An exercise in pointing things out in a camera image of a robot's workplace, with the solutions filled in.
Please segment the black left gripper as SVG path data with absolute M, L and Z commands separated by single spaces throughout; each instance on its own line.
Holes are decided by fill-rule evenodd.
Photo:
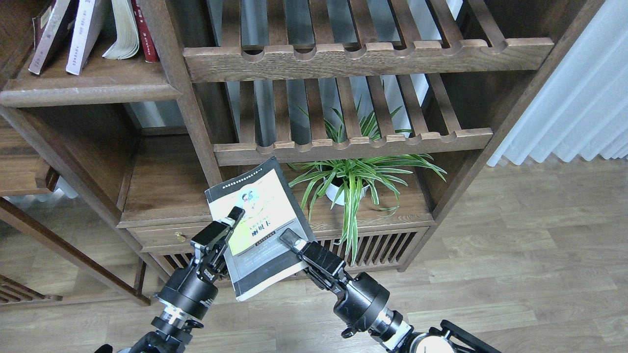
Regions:
M 221 270 L 225 266 L 223 255 L 227 239 L 244 215 L 243 208 L 234 206 L 222 221 L 213 221 L 198 232 L 190 241 L 195 250 L 193 259 L 186 268 L 173 273 L 156 294 L 157 299 L 201 320 L 217 297 L 218 288 L 214 282 L 224 275 Z

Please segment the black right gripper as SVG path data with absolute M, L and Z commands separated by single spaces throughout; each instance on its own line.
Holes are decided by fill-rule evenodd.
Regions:
M 317 242 L 308 242 L 291 228 L 280 235 L 280 240 L 308 267 L 304 270 L 322 290 L 337 296 L 334 313 L 347 324 L 341 333 L 344 339 L 358 331 L 369 331 L 379 339 L 391 336 L 391 311 L 387 307 L 390 292 L 365 272 L 352 278 L 345 270 L 346 263 Z

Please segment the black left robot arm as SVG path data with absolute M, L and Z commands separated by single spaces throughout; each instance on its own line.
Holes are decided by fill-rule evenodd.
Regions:
M 218 288 L 214 282 L 227 275 L 223 257 L 228 240 L 245 211 L 234 206 L 229 214 L 212 221 L 198 232 L 191 245 L 195 255 L 186 268 L 177 269 L 165 286 L 155 295 L 164 304 L 164 311 L 151 324 L 156 327 L 124 353 L 182 353 L 192 338 L 191 330 L 202 328 L 206 314 Z

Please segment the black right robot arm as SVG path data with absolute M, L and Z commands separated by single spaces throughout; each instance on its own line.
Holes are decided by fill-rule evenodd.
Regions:
M 307 266 L 305 273 L 320 289 L 337 296 L 334 313 L 347 324 L 341 334 L 367 331 L 389 353 L 494 353 L 494 347 L 449 322 L 441 328 L 415 331 L 399 311 L 388 308 L 390 292 L 368 273 L 351 277 L 345 261 L 316 241 L 306 241 L 291 229 L 280 239 Z

